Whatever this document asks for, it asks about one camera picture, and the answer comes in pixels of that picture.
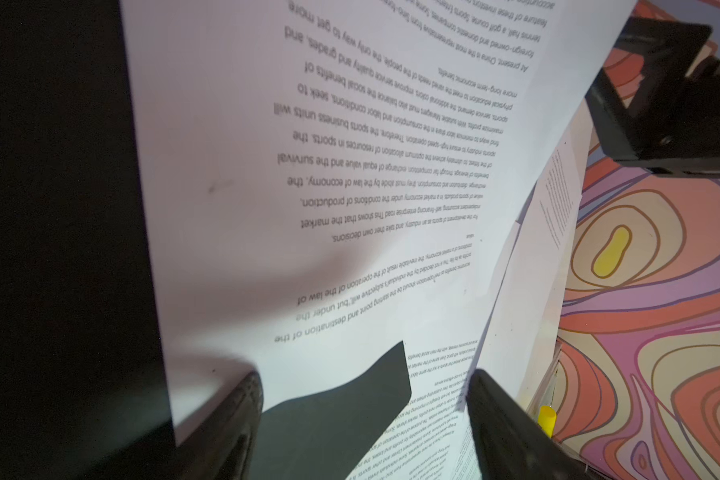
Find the black surface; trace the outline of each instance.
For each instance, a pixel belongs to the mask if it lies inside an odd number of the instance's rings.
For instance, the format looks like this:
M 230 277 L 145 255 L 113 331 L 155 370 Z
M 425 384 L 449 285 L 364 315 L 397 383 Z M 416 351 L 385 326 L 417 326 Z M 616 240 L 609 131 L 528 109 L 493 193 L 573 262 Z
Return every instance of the black surface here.
M 410 399 L 400 342 L 351 382 L 264 412 L 251 480 L 346 478 Z
M 485 480 L 602 478 L 566 456 L 485 370 L 470 378 L 467 408 Z
M 173 430 L 116 1 L 0 2 L 0 478 L 162 478 Z
M 720 178 L 720 60 L 686 75 L 708 25 L 630 18 L 616 48 L 643 57 L 643 80 L 628 108 L 600 70 L 586 102 L 606 155 L 624 167 L 670 178 Z
M 175 480 L 247 480 L 264 397 L 251 372 L 177 449 Z

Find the white paper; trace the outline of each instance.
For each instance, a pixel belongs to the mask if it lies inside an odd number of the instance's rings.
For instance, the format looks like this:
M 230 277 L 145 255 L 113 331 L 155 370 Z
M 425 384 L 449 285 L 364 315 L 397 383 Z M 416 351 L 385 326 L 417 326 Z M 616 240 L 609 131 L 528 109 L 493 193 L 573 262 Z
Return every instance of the white paper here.
M 631 6 L 123 0 L 177 441 L 251 368 L 267 409 L 479 336 Z
M 488 294 L 480 297 L 473 311 L 462 310 L 463 318 L 485 318 L 500 292 L 501 281 L 520 225 L 513 223 L 501 249 L 496 268 L 490 279 Z M 446 317 L 453 322 L 458 317 Z M 483 322 L 460 322 L 461 328 L 416 330 L 406 335 L 408 372 L 411 376 L 411 401 L 387 430 L 365 454 L 350 480 L 362 478 L 425 478 L 434 472 L 466 473 L 476 468 L 474 447 L 463 447 L 469 436 L 469 417 L 465 410 L 457 410 L 464 394 L 464 385 L 474 369 L 480 347 Z M 456 452 L 464 451 L 461 457 Z
M 480 465 L 478 455 L 474 450 L 472 427 L 469 422 L 469 413 L 461 416 L 461 425 L 458 434 L 453 439 L 454 454 L 451 455 L 451 478 L 453 480 L 480 480 Z
M 582 105 L 576 111 L 576 115 L 570 121 L 569 130 L 576 169 L 579 174 L 577 183 L 580 184 L 584 180 L 586 159 L 589 156 L 592 138 L 592 118 L 585 102 L 582 102 Z M 573 230 L 575 225 L 569 226 L 569 228 Z M 534 398 L 554 356 L 555 344 L 557 343 L 557 328 L 560 325 L 560 310 L 563 306 L 565 283 L 570 269 L 570 252 L 573 249 L 574 235 L 568 234 L 567 238 L 567 245 L 564 246 L 564 250 L 560 255 L 557 273 L 552 280 L 552 287 L 548 292 L 544 311 L 541 313 L 536 337 L 533 340 L 533 347 L 530 349 L 528 367 L 525 370 L 520 391 L 514 398 L 523 410 L 528 407 L 531 399 Z M 533 293 L 532 295 L 533 298 L 543 298 L 545 292 Z
M 525 377 L 560 260 L 570 254 L 581 182 L 566 131 L 534 190 L 478 361 L 513 398 Z

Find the psychedelic pattern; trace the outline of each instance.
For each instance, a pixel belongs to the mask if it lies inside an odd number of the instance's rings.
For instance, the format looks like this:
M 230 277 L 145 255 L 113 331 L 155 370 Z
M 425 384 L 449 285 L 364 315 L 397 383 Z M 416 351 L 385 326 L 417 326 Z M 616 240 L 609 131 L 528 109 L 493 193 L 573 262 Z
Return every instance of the psychedelic pattern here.
M 720 0 L 634 14 L 711 24 Z M 625 102 L 642 58 L 605 69 Z M 720 180 L 621 168 L 593 135 L 559 337 L 554 438 L 620 479 L 720 479 Z

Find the yellow blob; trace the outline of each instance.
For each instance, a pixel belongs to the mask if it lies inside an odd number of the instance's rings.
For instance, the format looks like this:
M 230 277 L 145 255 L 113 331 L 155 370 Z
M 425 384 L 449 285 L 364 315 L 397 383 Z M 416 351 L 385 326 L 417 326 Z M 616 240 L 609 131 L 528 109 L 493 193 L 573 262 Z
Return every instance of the yellow blob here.
M 610 238 L 592 262 L 592 273 L 607 278 L 616 272 L 624 259 L 627 247 L 632 243 L 632 231 L 619 225 L 610 233 Z
M 552 437 L 554 424 L 557 421 L 557 412 L 550 406 L 542 406 L 539 410 L 538 424 L 548 437 Z

